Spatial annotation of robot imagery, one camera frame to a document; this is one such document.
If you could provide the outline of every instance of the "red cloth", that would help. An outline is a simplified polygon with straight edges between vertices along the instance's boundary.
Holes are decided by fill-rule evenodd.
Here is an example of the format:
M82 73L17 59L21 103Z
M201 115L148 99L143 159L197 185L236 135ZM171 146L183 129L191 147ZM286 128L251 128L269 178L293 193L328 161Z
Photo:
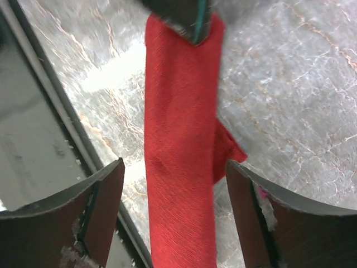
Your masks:
M247 156L216 119L224 24L199 47L151 15L146 26L144 149L155 268L214 268L213 185Z

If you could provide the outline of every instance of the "teal strip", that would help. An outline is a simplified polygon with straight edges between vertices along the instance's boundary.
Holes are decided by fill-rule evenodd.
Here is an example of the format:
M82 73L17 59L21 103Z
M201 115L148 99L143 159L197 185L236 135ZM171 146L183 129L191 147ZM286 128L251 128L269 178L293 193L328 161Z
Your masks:
M207 6L207 0L199 0L199 11L196 20L194 43L197 43L199 36L201 34L203 22L205 19L206 6Z

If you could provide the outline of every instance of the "dark object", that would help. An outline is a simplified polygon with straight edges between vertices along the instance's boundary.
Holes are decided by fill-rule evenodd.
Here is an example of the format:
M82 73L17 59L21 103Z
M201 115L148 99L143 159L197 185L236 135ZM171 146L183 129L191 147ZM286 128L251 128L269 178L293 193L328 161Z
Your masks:
M51 197L1 213L0 267L105 267L123 179L120 159ZM95 196L97 185L100 188ZM93 201L93 212L87 218L89 200ZM78 241L86 221L83 241Z
M211 0L140 1L170 28L194 45L202 43L210 32Z
M305 198L234 161L228 162L226 172L247 268L357 267L357 211ZM272 231L257 206L253 184L268 194L277 220Z
M16 0L0 1L0 85L0 198L10 210L0 212L0 267L72 268L81 262L76 267L98 268L107 261L115 225L121 254L138 268L151 267L119 204L123 163L103 169ZM102 174L110 170L115 178ZM67 261L64 256L68 266L56 262Z

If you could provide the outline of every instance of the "marble veining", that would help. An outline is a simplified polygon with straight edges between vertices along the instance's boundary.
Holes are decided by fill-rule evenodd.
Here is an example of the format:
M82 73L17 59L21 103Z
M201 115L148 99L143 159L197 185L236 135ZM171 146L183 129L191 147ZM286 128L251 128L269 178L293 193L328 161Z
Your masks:
M144 28L135 1L21 0L149 245L143 161ZM259 175L357 209L357 1L217 1L226 23L218 115ZM225 180L215 187L218 267L244 267Z

